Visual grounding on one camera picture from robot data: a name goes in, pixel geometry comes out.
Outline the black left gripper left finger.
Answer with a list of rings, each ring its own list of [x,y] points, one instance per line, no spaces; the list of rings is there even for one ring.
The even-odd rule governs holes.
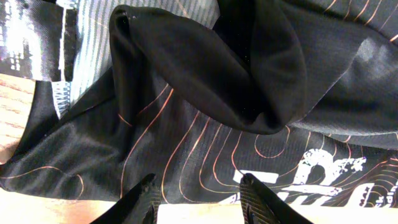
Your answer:
[[[156,175],[148,174],[91,224],[156,224],[160,203]]]

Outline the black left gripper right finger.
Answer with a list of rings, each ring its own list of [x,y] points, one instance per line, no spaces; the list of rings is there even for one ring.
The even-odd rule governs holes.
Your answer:
[[[239,193],[245,224],[312,224],[252,174],[244,174]]]

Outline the black patterned jersey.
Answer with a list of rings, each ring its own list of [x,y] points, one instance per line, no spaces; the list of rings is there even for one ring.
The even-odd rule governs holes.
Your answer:
[[[123,1],[81,28],[63,116],[36,86],[1,188],[233,202],[241,175],[287,203],[397,206],[397,2]]]

